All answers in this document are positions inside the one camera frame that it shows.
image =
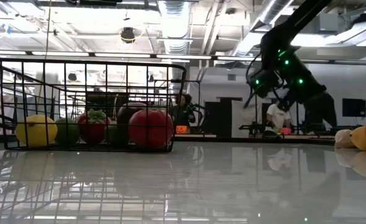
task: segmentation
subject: black robotic arm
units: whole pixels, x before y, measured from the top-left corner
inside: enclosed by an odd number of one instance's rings
[[[259,72],[247,75],[251,86],[251,98],[258,95],[264,98],[269,92],[282,87],[286,82],[289,91],[279,99],[279,108],[288,111],[294,102],[303,104],[305,109],[317,113],[331,126],[337,126],[334,100],[319,84],[312,73],[295,55],[298,49],[291,46],[292,40],[331,0],[307,0],[288,20],[267,32],[260,43],[262,68]]]

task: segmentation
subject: monitor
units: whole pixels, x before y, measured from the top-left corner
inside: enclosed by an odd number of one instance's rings
[[[342,116],[365,117],[366,102],[361,99],[342,99]]]

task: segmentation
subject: red tomato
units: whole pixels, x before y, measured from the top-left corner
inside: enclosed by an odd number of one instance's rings
[[[141,147],[158,148],[165,146],[172,138],[173,129],[171,116],[161,110],[149,110],[148,119],[147,111],[141,110],[129,120],[130,140]]]

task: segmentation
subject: glossy white surface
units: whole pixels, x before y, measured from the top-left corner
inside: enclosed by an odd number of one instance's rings
[[[366,223],[366,152],[199,142],[169,154],[0,151],[0,223]]]

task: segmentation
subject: wire basket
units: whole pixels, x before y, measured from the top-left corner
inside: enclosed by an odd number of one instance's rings
[[[161,63],[0,58],[4,147],[170,152],[180,111],[172,102],[186,73]]]

